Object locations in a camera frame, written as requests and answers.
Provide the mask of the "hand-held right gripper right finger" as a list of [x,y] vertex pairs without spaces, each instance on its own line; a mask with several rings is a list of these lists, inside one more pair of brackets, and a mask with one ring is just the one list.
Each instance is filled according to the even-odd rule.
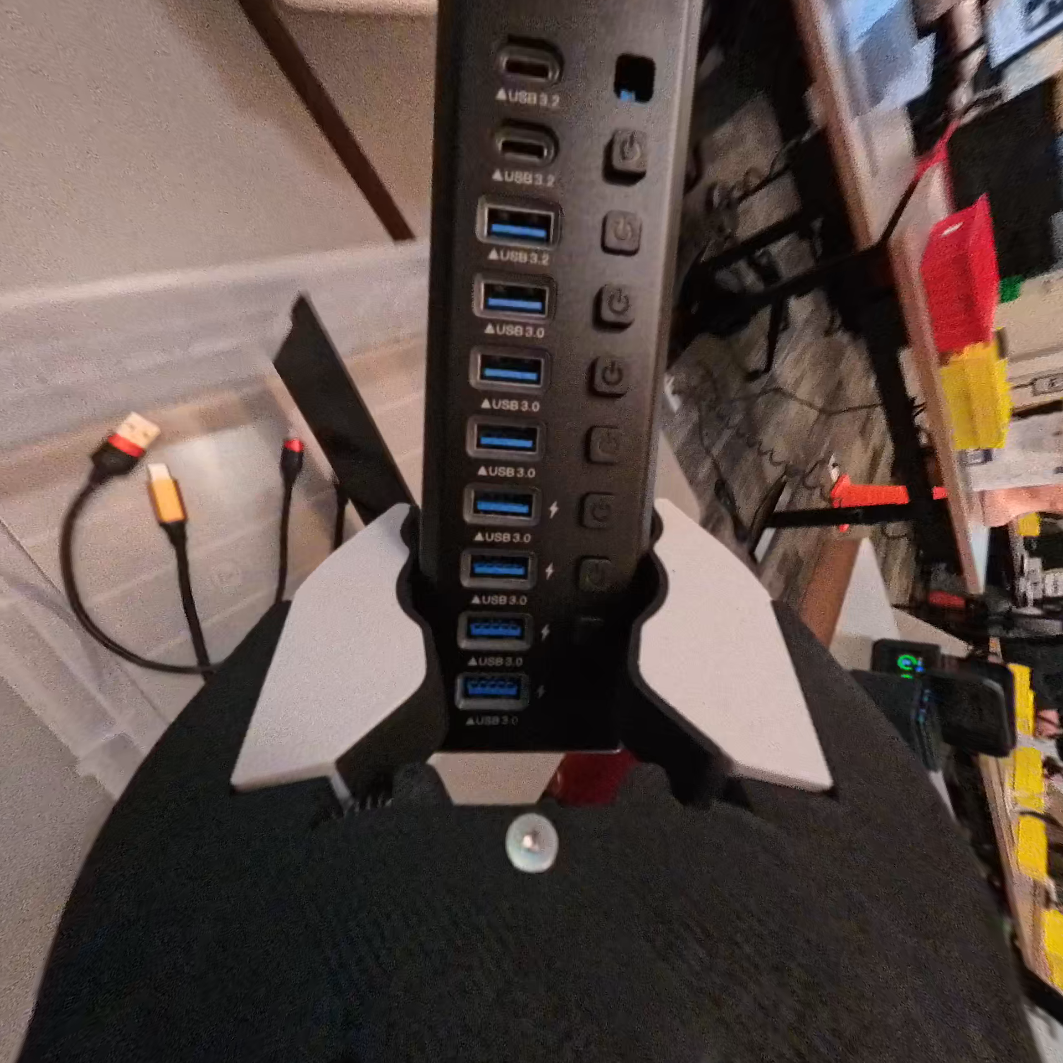
[[632,678],[727,775],[827,793],[833,779],[775,605],[750,568],[659,497],[648,559],[661,597],[636,629]]

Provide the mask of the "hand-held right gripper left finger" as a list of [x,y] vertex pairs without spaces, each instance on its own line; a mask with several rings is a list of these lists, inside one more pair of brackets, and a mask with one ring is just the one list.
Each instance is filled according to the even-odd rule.
[[291,600],[235,791],[325,780],[378,791],[448,733],[442,670],[414,604],[416,507],[396,504],[331,554]]

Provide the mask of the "clear plastic bin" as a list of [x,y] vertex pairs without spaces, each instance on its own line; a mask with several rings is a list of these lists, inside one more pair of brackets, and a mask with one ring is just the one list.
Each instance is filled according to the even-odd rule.
[[419,497],[428,272],[427,246],[412,242],[2,300],[2,681],[106,798],[200,685],[128,664],[69,610],[60,523],[90,453],[130,411],[159,426],[148,461],[179,480],[199,615],[223,658],[273,601],[287,435],[308,448],[291,588],[331,543],[333,477],[273,369],[296,299],[311,301]]

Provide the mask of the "black usb hub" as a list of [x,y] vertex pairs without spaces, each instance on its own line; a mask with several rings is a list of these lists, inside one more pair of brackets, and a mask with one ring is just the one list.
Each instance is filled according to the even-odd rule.
[[445,750],[609,750],[702,2],[439,2],[419,568]]

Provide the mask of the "dark red bin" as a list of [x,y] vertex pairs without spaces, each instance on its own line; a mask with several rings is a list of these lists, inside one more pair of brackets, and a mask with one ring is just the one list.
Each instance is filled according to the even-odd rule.
[[639,763],[630,750],[569,752],[557,765],[545,795],[567,807],[612,804]]

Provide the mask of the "black battery charger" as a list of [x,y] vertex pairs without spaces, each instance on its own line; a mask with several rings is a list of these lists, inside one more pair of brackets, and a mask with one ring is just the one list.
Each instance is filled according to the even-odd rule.
[[871,645],[870,671],[879,676],[925,685],[944,663],[945,655],[932,643],[879,639]]
[[997,759],[1015,749],[1016,690],[1008,667],[966,659],[958,669],[937,671],[929,684],[947,745]]

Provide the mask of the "black divider panel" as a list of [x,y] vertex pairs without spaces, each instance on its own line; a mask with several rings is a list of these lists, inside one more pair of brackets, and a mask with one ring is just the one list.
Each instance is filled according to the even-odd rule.
[[298,296],[290,307],[288,332],[272,365],[342,497],[364,524],[395,505],[415,505],[390,448],[306,296]]

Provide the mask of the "yellow plastic bin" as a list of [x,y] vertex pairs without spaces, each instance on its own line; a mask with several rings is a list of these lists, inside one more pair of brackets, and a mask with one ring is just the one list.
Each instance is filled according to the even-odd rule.
[[998,450],[1007,442],[1013,402],[1007,345],[997,330],[986,342],[950,354],[940,368],[955,451]]

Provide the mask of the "red plastic bin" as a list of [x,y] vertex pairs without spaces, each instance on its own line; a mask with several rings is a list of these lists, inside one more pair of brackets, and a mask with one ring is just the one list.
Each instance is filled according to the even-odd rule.
[[990,340],[1000,276],[986,193],[931,227],[921,279],[938,356],[947,359]]

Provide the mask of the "grey desk with wood edge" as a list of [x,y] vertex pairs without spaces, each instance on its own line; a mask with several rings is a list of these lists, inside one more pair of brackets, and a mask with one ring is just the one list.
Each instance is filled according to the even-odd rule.
[[937,510],[912,518],[912,529],[929,550],[931,519],[950,536],[964,590],[980,594],[988,575],[989,527],[980,497],[951,448],[951,418],[940,379],[937,345],[921,276],[921,260],[932,227],[951,210],[946,179],[931,169],[919,179],[897,226],[884,238],[918,165],[906,109],[879,116],[857,114],[843,64],[841,37],[826,2],[792,3],[811,75],[814,114],[830,145],[849,227],[860,249],[878,250],[887,263],[892,296],[907,336],[911,378],[926,403],[929,436],[937,450],[946,497],[930,499]]

